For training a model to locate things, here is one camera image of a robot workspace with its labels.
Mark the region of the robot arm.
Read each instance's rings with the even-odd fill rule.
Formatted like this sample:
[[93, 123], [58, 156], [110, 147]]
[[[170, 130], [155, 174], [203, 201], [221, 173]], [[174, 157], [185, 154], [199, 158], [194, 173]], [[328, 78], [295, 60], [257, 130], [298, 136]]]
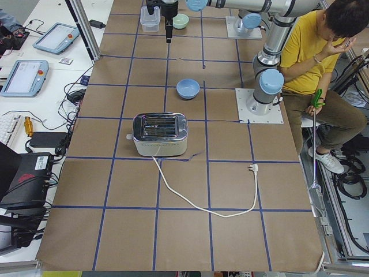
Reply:
[[298, 17], [312, 11], [318, 1], [186, 1], [187, 7], [199, 12], [207, 6], [214, 8], [232, 8], [256, 14], [274, 15], [269, 34], [263, 49], [253, 60], [256, 88], [246, 100], [247, 109], [255, 115], [265, 115], [284, 83], [282, 74], [277, 70], [280, 54]]
[[260, 26], [262, 17], [259, 13], [249, 12], [239, 9], [238, 19], [235, 23], [235, 30], [238, 34], [243, 34]]

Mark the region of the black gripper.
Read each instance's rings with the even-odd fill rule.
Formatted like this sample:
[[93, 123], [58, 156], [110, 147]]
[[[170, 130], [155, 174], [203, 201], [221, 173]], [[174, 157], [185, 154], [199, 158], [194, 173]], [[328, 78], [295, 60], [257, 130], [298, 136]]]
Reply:
[[154, 7], [160, 8], [161, 16], [165, 17], [165, 39], [166, 43], [171, 43], [173, 33], [173, 18], [178, 13], [178, 1], [175, 0], [146, 0], [148, 13], [154, 13]]

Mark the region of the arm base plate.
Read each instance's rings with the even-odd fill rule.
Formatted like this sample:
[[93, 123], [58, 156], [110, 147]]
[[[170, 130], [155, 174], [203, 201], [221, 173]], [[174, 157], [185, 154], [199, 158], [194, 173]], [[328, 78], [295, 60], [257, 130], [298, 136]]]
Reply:
[[226, 27], [229, 39], [261, 40], [261, 15], [250, 13], [242, 18], [227, 16]]
[[254, 89], [236, 88], [238, 117], [241, 123], [283, 124], [278, 96], [271, 103], [261, 104], [254, 99]]

